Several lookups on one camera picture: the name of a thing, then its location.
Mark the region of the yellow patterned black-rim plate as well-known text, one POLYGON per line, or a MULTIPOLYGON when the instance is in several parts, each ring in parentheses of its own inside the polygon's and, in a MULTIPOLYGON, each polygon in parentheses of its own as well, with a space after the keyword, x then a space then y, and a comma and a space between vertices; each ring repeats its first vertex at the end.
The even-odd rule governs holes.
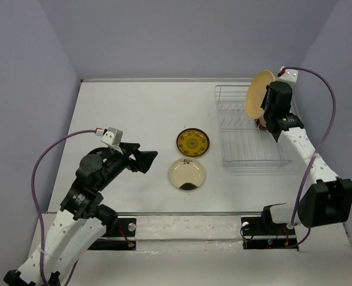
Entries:
POLYGON ((182 130, 177 138, 176 145, 179 152, 188 157, 204 155, 210 147, 208 135, 198 128, 182 130))

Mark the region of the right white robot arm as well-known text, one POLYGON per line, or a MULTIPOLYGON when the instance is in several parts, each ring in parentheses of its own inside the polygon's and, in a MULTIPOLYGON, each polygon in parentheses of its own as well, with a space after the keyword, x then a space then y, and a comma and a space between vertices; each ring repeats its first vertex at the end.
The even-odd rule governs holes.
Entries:
POLYGON ((292 88, 281 81, 266 87, 262 104, 267 130, 302 173, 293 203, 260 218, 261 229, 276 232, 282 222, 306 228, 344 223, 352 205, 352 180, 341 178, 319 154, 308 138, 304 124, 291 113, 292 88))

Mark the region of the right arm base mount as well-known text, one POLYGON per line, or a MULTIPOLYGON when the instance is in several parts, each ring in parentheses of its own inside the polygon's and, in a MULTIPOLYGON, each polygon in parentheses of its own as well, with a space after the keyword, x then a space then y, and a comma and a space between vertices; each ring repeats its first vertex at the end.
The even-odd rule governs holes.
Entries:
POLYGON ((242 217, 240 236, 244 250, 286 248, 298 242, 294 229, 283 223, 265 222, 261 217, 242 217))

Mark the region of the red rim white plate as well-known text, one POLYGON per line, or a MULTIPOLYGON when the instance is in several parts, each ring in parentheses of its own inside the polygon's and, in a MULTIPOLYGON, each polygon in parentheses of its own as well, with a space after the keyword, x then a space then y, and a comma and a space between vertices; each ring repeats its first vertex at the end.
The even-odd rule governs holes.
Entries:
POLYGON ((267 130, 267 124, 266 124, 266 121, 264 119, 264 116, 260 116, 259 118, 257 118, 255 120, 255 124, 258 127, 258 129, 267 130))

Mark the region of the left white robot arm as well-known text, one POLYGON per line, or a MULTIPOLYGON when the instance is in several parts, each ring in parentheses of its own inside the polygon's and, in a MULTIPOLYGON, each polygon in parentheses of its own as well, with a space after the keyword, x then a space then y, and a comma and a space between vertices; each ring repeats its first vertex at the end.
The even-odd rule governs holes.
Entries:
POLYGON ((102 204, 102 190, 125 169, 146 173, 157 151, 122 143, 119 151, 101 147, 85 155, 54 221, 30 257, 4 277, 7 285, 66 285, 73 267, 101 236, 111 235, 118 214, 102 204))

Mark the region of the orange round plate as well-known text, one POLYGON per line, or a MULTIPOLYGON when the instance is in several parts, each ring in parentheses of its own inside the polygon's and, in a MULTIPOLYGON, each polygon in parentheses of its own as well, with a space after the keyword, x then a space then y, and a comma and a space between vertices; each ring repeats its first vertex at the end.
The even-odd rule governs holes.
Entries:
POLYGON ((275 76, 269 70, 263 70, 253 78, 245 98, 245 111, 251 119, 256 120, 263 115, 261 104, 267 93, 267 86, 274 81, 275 76))

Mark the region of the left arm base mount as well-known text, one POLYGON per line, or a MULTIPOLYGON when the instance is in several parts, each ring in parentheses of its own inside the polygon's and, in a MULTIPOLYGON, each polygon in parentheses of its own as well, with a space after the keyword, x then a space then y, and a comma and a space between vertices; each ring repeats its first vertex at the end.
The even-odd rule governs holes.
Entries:
POLYGON ((118 224, 95 240, 88 250, 134 251, 136 250, 136 217, 118 217, 118 224))

